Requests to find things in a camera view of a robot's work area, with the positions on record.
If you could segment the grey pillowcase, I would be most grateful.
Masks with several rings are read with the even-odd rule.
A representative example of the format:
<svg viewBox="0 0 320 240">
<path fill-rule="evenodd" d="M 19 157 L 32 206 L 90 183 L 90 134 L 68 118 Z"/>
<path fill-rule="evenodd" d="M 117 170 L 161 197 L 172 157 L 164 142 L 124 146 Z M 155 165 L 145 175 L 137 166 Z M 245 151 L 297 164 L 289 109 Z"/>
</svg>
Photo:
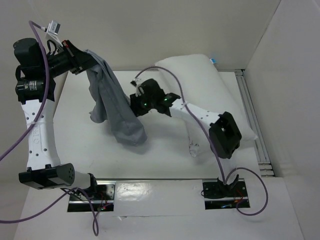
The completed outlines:
<svg viewBox="0 0 320 240">
<path fill-rule="evenodd" d="M 130 99 L 123 91 L 109 64 L 93 51 L 85 50 L 97 64 L 86 70 L 89 92 L 95 106 L 89 113 L 97 124 L 107 121 L 116 141 L 125 146 L 141 146 L 148 137 L 143 124 L 135 116 Z"/>
</svg>

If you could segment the white pillow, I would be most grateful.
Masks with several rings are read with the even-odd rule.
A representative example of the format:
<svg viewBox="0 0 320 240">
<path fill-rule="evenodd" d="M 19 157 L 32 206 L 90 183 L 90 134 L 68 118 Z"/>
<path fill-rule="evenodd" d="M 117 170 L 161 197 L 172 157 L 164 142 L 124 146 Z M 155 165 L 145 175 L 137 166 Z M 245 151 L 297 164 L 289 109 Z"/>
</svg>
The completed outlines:
<svg viewBox="0 0 320 240">
<path fill-rule="evenodd" d="M 242 138 L 231 160 L 238 158 L 245 144 L 257 138 L 244 113 L 242 100 L 228 89 L 206 55 L 172 56 L 157 61 L 155 66 L 161 74 L 161 85 L 167 86 L 170 92 L 184 96 L 187 103 L 217 114 L 232 114 Z"/>
</svg>

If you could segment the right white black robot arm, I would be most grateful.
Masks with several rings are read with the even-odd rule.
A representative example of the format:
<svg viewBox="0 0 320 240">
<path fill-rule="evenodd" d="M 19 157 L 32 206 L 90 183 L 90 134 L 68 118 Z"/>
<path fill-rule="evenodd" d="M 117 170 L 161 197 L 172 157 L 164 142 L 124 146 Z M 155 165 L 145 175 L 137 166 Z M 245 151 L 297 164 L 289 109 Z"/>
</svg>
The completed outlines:
<svg viewBox="0 0 320 240">
<path fill-rule="evenodd" d="M 188 103 L 182 93 L 165 93 L 153 78 L 142 83 L 135 78 L 130 84 L 136 90 L 136 93 L 130 95 L 130 108 L 135 116 L 140 117 L 156 110 L 160 114 L 181 119 L 202 130 L 220 170 L 222 181 L 218 184 L 218 190 L 223 196 L 230 196 L 236 185 L 229 178 L 237 168 L 232 167 L 231 163 L 222 163 L 222 159 L 231 159 L 242 139 L 232 114 L 227 111 L 215 113 Z"/>
</svg>

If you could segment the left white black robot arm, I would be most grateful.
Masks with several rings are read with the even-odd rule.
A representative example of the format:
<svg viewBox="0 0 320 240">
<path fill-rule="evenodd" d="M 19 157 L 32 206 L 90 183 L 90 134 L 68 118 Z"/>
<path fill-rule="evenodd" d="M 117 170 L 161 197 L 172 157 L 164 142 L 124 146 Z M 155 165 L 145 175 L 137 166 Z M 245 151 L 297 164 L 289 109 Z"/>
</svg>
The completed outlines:
<svg viewBox="0 0 320 240">
<path fill-rule="evenodd" d="M 38 190 L 73 188 L 86 199 L 94 199 L 99 187 L 93 174 L 78 172 L 71 163 L 61 163 L 53 118 L 55 77 L 66 72 L 77 75 L 97 65 L 97 61 L 69 40 L 64 40 L 53 53 L 41 51 L 34 38 L 18 40 L 13 48 L 19 62 L 15 92 L 30 129 L 28 161 L 26 171 L 18 175 L 20 183 Z"/>
</svg>

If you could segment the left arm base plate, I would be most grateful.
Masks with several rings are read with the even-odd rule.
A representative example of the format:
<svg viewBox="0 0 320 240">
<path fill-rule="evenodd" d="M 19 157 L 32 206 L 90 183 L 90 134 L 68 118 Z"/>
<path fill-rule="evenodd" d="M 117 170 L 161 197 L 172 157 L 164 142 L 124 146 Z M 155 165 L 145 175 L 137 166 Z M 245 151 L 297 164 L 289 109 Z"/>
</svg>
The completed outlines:
<svg viewBox="0 0 320 240">
<path fill-rule="evenodd" d="M 95 212 L 114 211 L 114 200 L 116 195 L 115 180 L 97 180 L 96 192 L 86 192 Z M 90 203 L 82 192 L 77 190 L 69 194 L 68 213 L 84 213 L 90 211 Z"/>
</svg>

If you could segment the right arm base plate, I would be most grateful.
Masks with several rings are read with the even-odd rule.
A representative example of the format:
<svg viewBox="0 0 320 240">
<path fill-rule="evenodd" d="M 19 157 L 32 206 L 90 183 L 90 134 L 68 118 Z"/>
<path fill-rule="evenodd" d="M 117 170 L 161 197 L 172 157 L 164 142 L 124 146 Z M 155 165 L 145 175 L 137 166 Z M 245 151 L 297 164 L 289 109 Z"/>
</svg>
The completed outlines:
<svg viewBox="0 0 320 240">
<path fill-rule="evenodd" d="M 202 191 L 206 210 L 224 210 L 250 208 L 247 186 L 243 179 L 237 181 L 232 188 L 223 185 L 221 180 L 203 180 Z"/>
</svg>

